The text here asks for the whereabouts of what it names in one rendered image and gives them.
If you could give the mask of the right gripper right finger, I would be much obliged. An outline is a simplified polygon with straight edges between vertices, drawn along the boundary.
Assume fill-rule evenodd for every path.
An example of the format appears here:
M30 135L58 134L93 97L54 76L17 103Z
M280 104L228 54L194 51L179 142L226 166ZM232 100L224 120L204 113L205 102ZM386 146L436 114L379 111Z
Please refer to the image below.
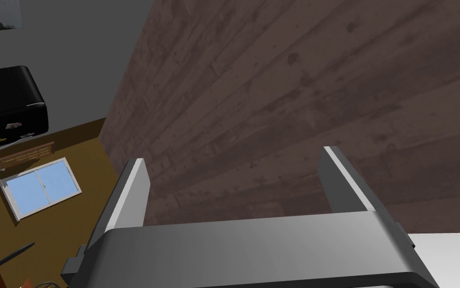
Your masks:
M317 172L332 213L375 210L332 147L322 148Z

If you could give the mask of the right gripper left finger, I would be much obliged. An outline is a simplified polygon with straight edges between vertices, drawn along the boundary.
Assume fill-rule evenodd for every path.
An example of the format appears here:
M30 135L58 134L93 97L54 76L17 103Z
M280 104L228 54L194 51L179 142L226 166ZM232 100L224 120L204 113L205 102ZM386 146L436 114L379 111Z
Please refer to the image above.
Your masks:
M127 161L92 231L87 248L112 229L141 227L144 223L150 178L143 158Z

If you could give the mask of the white framed window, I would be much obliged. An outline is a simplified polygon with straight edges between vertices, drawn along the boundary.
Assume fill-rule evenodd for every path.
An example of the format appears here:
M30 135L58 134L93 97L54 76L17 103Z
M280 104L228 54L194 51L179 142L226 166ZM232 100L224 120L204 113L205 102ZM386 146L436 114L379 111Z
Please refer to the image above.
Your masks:
M0 187L18 222L82 193L64 157L0 179Z

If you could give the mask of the wooden shelf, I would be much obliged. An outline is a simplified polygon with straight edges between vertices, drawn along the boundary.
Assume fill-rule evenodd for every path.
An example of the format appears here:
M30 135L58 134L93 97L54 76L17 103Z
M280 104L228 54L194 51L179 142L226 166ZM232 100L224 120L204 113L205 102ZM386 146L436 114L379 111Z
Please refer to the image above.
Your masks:
M0 171L4 171L21 163L26 163L50 156L54 153L54 145L54 142L50 142L34 147L32 149L27 149L22 152L0 158Z

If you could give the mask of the black printer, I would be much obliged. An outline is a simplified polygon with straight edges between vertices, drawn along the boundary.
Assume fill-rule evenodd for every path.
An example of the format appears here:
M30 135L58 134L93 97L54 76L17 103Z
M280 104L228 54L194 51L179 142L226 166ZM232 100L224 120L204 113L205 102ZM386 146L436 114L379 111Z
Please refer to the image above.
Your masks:
M0 150L47 131L47 106L29 68L0 68Z

